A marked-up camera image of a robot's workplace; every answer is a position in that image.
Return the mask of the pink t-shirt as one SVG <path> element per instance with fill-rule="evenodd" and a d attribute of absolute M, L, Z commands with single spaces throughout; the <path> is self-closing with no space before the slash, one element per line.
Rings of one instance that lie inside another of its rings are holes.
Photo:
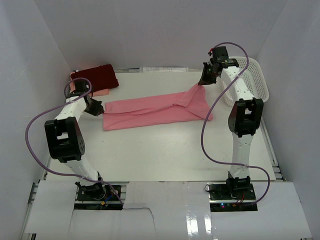
<path fill-rule="evenodd" d="M 195 84 L 189 90 L 107 102 L 103 130 L 114 131 L 178 122 L 213 120 L 208 113 L 204 86 Z"/>

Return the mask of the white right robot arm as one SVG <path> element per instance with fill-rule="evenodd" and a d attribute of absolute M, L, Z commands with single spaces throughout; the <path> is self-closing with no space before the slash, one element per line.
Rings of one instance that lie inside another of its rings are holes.
<path fill-rule="evenodd" d="M 233 107 L 228 117 L 228 128 L 232 133 L 233 150 L 230 169 L 224 184 L 210 184 L 205 189 L 213 200 L 241 201 L 251 190 L 249 158 L 251 143 L 260 127 L 264 102 L 250 92 L 242 79 L 242 70 L 234 58 L 229 58 L 225 46 L 209 51 L 210 60 L 203 64 L 200 86 L 211 85 L 221 79 L 225 90 L 231 94 Z"/>

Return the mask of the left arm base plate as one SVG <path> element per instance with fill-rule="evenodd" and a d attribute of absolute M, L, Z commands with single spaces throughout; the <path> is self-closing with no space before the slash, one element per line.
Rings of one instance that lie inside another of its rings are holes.
<path fill-rule="evenodd" d="M 74 209 L 75 210 L 99 210 L 99 211 L 121 211 L 122 204 L 116 194 L 124 202 L 126 198 L 126 185 L 113 185 L 112 190 L 108 185 L 104 185 L 103 189 L 85 191 L 83 187 L 78 186 Z"/>

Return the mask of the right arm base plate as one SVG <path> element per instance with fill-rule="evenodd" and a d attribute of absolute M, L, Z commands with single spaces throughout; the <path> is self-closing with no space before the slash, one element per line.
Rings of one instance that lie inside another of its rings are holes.
<path fill-rule="evenodd" d="M 234 193 L 227 191 L 226 184 L 207 183 L 204 191 L 208 193 L 212 213 L 256 212 L 258 210 L 254 187 Z"/>

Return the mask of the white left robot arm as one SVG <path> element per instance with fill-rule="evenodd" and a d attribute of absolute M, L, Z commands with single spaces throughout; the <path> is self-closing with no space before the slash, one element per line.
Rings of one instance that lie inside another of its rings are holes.
<path fill-rule="evenodd" d="M 97 117 L 104 113 L 104 108 L 101 101 L 89 94 L 83 95 L 92 88 L 86 78 L 76 78 L 73 83 L 75 90 L 66 95 L 66 105 L 55 119 L 44 124 L 48 149 L 52 159 L 65 164 L 77 175 L 76 185 L 99 200 L 105 196 L 106 187 L 100 182 L 99 172 L 85 158 L 85 141 L 78 121 L 82 113 Z"/>

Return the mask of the white perforated plastic basket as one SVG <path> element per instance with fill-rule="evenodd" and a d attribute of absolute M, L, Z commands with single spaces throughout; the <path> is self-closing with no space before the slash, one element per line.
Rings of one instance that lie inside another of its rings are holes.
<path fill-rule="evenodd" d="M 247 64 L 247 59 L 245 56 L 231 56 L 230 58 L 237 60 L 239 64 L 239 72 L 242 71 L 242 69 Z M 255 59 L 250 57 L 248 59 L 248 68 L 241 75 L 242 79 L 244 80 L 248 90 L 254 95 L 254 97 L 257 99 L 262 99 L 265 103 L 269 99 L 269 90 L 261 66 Z M 224 80 L 220 80 L 220 84 L 222 90 L 225 90 L 228 85 Z M 223 95 L 223 98 L 227 105 L 229 105 L 230 107 L 233 106 L 234 101 L 229 90 L 226 91 L 226 93 Z"/>

